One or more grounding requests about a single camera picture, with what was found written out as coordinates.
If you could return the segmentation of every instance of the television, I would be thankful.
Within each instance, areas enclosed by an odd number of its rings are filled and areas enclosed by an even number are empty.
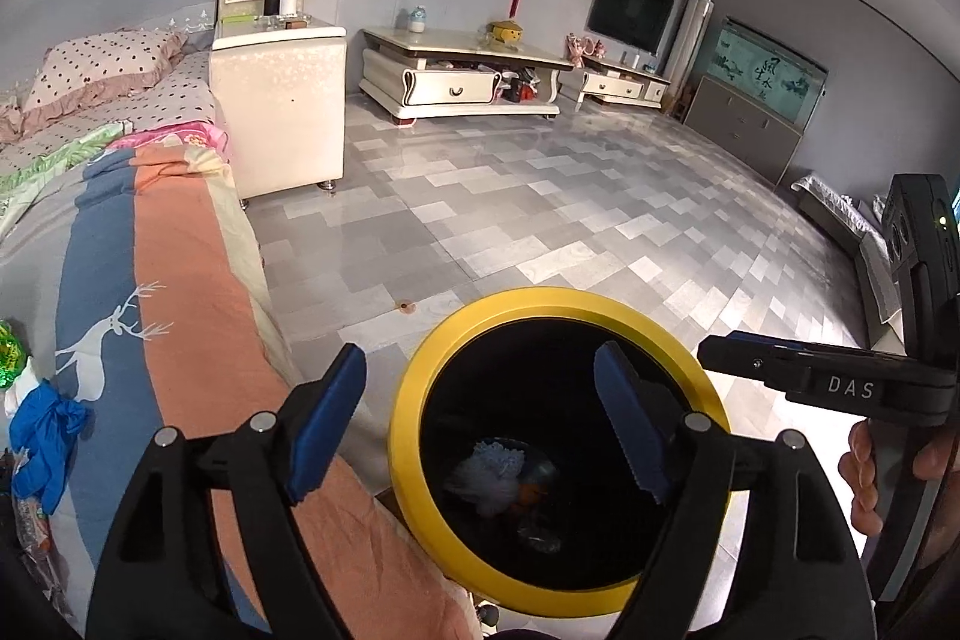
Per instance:
[[[593,0],[587,28],[656,53],[672,9],[673,0]]]

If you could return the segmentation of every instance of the metal screw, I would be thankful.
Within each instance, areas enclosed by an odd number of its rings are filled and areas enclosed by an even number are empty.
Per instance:
[[[273,413],[256,413],[250,419],[250,428],[254,432],[267,432],[277,423],[277,417]]]
[[[173,445],[177,437],[179,437],[179,432],[176,429],[172,426],[164,426],[154,434],[154,442],[161,448],[166,448],[167,445]]]
[[[683,424],[692,432],[707,432],[710,428],[710,419],[704,413],[690,413],[683,418]]]
[[[791,451],[799,451],[806,445],[806,437],[796,429],[785,429],[779,436],[779,441],[786,445]]]

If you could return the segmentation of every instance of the hand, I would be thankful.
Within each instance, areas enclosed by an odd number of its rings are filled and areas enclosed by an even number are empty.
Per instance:
[[[913,474],[918,480],[934,480],[947,472],[947,462],[953,447],[955,432],[946,429],[936,434],[927,447],[917,453],[913,461]],[[877,515],[877,466],[874,463],[874,444],[870,438],[867,421],[853,424],[850,429],[850,453],[844,453],[837,468],[840,477],[853,490],[853,505],[850,520],[859,533],[873,537],[880,534],[883,521]],[[931,528],[926,547],[920,555],[920,567],[939,560],[952,547],[960,535],[960,456],[950,469],[947,488],[941,498],[936,515],[931,519]]]

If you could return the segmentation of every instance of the striped blanket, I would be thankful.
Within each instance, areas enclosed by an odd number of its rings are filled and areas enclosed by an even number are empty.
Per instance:
[[[299,380],[269,313],[253,230],[229,166],[208,148],[101,154],[51,182],[0,242],[0,317],[25,339],[37,374],[92,413],[51,519],[80,624],[152,434],[165,424],[187,437],[232,431],[278,408]],[[262,627],[232,502],[216,494],[213,504],[238,610]],[[466,594],[339,459],[295,517],[357,637],[405,637],[411,627],[477,636]]]

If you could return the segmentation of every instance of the aquarium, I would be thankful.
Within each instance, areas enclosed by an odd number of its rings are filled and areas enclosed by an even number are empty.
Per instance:
[[[734,20],[724,20],[716,46],[704,49],[698,71],[733,85],[800,131],[805,129],[824,92],[827,70]]]

